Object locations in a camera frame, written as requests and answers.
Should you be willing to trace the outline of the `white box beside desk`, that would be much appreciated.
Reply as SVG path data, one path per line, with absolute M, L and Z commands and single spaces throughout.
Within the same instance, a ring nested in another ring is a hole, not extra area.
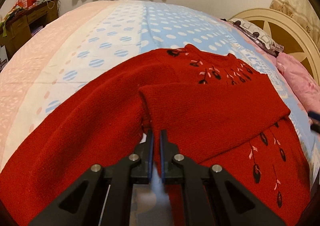
M 8 63 L 8 56 L 5 46 L 1 46 L 0 48 L 0 72 L 4 69 L 4 67 Z

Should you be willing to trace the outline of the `pink quilt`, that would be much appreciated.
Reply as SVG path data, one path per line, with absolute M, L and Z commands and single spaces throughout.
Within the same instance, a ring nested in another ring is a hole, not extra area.
M 294 57 L 285 53 L 279 53 L 277 56 L 276 67 L 304 109 L 307 112 L 314 111 L 319 113 L 319 85 L 306 68 Z

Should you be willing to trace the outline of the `cream star headboard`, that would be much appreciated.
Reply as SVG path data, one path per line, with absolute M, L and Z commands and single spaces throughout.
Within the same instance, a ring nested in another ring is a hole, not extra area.
M 284 52 L 300 62 L 312 78 L 319 83 L 319 49 L 309 34 L 288 15 L 264 8 L 249 9 L 234 15 L 263 29 L 277 43 L 284 46 Z

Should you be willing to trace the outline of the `blue pink polka-dot bedspread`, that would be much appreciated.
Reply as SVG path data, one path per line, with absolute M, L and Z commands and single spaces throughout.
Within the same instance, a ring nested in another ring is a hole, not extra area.
M 310 131 L 305 110 L 271 58 L 221 19 L 143 1 L 80 6 L 48 24 L 14 54 L 1 71 L 1 166 L 55 108 L 91 80 L 131 57 L 187 44 L 218 55 L 234 54 L 269 76 L 291 110 L 314 182 L 318 136 Z

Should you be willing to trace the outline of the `white black patterned pillow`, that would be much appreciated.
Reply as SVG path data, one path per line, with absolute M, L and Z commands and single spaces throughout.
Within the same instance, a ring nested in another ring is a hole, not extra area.
M 229 23 L 243 32 L 250 40 L 255 42 L 258 47 L 268 54 L 277 57 L 279 53 L 283 52 L 284 47 L 274 41 L 271 36 L 255 24 L 239 18 L 233 18 L 229 20 Z

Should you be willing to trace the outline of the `beige curtain by headboard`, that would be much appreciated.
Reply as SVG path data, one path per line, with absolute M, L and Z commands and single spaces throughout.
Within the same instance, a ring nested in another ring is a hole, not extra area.
M 294 19 L 319 47 L 319 17 L 309 0 L 272 0 L 270 9 Z

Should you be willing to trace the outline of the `red knit sweater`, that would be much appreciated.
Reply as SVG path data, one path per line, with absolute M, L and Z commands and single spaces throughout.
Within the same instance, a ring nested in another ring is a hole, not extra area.
M 144 134 L 196 163 L 221 165 L 287 225 L 310 201 L 309 165 L 290 109 L 267 75 L 191 44 L 121 63 L 60 104 L 1 172 L 1 215 L 27 225 L 93 164 L 110 166 Z

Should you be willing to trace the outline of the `dark wooden desk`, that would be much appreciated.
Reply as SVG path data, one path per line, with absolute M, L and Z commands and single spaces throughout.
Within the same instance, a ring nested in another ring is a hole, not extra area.
M 1 46 L 5 47 L 7 57 L 13 55 L 36 34 L 39 28 L 59 17 L 60 1 L 46 0 L 30 10 L 21 10 L 1 27 Z

